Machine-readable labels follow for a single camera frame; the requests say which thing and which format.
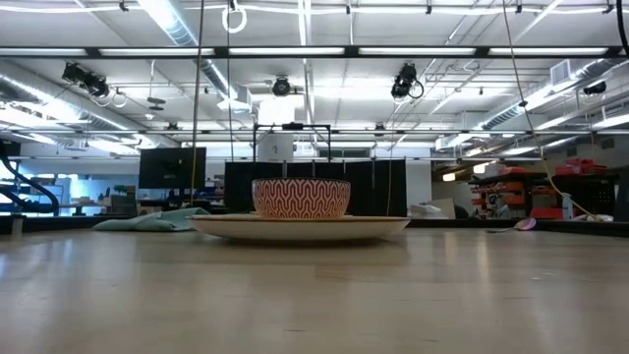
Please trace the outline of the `round yellow plate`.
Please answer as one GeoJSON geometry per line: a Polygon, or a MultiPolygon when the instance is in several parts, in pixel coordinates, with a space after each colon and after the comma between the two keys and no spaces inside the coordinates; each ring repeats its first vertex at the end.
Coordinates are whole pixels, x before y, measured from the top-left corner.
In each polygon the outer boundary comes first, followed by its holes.
{"type": "Polygon", "coordinates": [[[411,221],[399,216],[264,218],[253,214],[193,215],[188,221],[203,234],[237,240],[345,241],[388,237],[411,221]]]}

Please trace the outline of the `LED light bar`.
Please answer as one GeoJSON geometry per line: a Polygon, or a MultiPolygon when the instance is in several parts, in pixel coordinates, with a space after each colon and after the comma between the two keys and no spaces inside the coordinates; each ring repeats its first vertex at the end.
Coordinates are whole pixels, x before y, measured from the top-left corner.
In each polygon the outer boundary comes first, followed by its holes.
{"type": "Polygon", "coordinates": [[[0,46],[0,58],[64,59],[258,59],[258,58],[402,58],[402,59],[620,59],[621,46],[218,46],[218,47],[44,47],[0,46]]]}

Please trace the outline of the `silver ventilation duct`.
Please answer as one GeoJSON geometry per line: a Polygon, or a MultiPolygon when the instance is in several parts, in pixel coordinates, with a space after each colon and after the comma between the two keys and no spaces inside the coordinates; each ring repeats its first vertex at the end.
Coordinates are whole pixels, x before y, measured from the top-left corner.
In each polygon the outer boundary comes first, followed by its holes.
{"type": "Polygon", "coordinates": [[[236,91],[213,61],[199,58],[198,36],[186,20],[178,0],[137,0],[144,11],[156,22],[169,39],[179,47],[194,48],[194,62],[223,99],[236,98],[236,91]]]}
{"type": "Polygon", "coordinates": [[[550,68],[550,77],[535,86],[523,88],[508,103],[493,108],[475,127],[475,130],[491,130],[496,126],[519,117],[525,110],[532,111],[558,98],[562,93],[581,89],[603,78],[613,69],[626,65],[626,58],[595,59],[592,61],[566,59],[550,68]]]}

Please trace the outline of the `black computer monitor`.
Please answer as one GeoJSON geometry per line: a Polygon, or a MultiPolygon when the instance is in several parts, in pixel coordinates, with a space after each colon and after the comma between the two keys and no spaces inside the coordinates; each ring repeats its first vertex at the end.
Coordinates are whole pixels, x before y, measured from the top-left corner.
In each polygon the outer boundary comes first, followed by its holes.
{"type": "Polygon", "coordinates": [[[140,189],[194,189],[205,185],[206,148],[162,147],[140,154],[140,189]]]}

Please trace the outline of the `teal cloth napkin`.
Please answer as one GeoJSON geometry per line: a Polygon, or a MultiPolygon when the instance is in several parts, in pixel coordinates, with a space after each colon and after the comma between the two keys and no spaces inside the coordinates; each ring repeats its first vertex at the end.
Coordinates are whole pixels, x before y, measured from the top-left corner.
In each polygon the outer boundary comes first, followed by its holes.
{"type": "Polygon", "coordinates": [[[96,231],[183,232],[194,229],[188,218],[209,215],[200,207],[159,211],[129,219],[109,219],[92,227],[96,231]]]}

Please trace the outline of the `black ceiling-mounted device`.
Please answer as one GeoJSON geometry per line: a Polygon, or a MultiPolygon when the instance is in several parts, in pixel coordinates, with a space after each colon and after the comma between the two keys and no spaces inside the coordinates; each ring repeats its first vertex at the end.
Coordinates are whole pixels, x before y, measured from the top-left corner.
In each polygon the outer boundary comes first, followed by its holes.
{"type": "Polygon", "coordinates": [[[424,95],[425,87],[419,80],[414,63],[405,63],[402,66],[398,75],[394,78],[390,93],[395,100],[407,97],[419,99],[424,95]]]}
{"type": "Polygon", "coordinates": [[[110,93],[109,85],[104,76],[96,75],[82,68],[78,63],[67,63],[62,79],[71,85],[84,89],[90,96],[102,98],[110,93]]]}

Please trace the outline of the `black background rig frame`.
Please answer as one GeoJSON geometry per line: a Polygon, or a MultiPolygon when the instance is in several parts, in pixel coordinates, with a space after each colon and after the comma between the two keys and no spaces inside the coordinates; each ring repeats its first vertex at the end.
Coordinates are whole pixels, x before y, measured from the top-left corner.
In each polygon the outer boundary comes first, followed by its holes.
{"type": "MultiPolygon", "coordinates": [[[[258,162],[261,161],[257,158],[257,140],[259,139],[260,136],[264,136],[264,133],[262,133],[260,130],[262,129],[262,125],[259,125],[258,123],[254,123],[253,126],[253,132],[252,132],[252,150],[253,150],[253,162],[258,162]]],[[[332,135],[332,129],[330,125],[325,125],[325,124],[303,124],[303,123],[297,123],[297,122],[293,122],[293,123],[289,123],[289,124],[284,124],[282,126],[282,130],[274,130],[274,127],[271,126],[270,130],[267,130],[267,133],[285,133],[285,134],[292,134],[294,136],[294,141],[293,141],[293,160],[294,160],[294,153],[296,151],[295,148],[295,137],[299,136],[299,135],[308,135],[308,136],[318,136],[321,132],[325,132],[327,134],[327,137],[324,139],[324,141],[327,143],[327,150],[331,151],[331,135],[332,135]]]]}

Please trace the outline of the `iridescent purple spoon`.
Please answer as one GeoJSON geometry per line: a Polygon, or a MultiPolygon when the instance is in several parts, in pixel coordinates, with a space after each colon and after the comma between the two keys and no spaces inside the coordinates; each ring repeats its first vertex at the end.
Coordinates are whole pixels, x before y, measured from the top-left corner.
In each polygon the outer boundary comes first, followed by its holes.
{"type": "Polygon", "coordinates": [[[529,231],[536,227],[537,221],[534,218],[525,218],[516,222],[512,227],[503,228],[503,229],[491,229],[488,230],[487,233],[497,234],[497,233],[505,233],[509,231],[529,231]]]}

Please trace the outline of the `white square column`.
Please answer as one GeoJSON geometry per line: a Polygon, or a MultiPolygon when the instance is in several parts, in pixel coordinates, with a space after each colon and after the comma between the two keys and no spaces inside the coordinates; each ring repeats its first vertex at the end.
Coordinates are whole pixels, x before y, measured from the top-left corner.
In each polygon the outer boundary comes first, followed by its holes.
{"type": "Polygon", "coordinates": [[[288,97],[273,97],[259,105],[257,123],[264,136],[257,140],[257,158],[262,162],[283,162],[293,160],[292,134],[267,133],[271,126],[274,130],[282,130],[284,124],[295,120],[295,105],[288,97]]]}

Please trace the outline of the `patterned ceramic bowl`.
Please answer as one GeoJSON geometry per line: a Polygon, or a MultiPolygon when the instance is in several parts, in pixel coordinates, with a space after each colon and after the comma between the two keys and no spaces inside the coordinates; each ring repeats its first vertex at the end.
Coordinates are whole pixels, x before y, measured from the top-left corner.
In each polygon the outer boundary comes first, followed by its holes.
{"type": "Polygon", "coordinates": [[[258,216],[277,219],[342,217],[349,205],[351,184],[319,178],[263,178],[252,182],[258,216]]]}

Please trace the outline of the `shelf with red bins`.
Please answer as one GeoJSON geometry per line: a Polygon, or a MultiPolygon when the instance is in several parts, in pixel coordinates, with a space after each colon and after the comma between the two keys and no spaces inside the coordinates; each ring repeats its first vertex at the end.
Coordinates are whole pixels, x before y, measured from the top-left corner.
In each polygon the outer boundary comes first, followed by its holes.
{"type": "Polygon", "coordinates": [[[503,167],[469,183],[474,213],[485,219],[612,220],[619,176],[592,159],[572,158],[547,175],[503,167]]]}

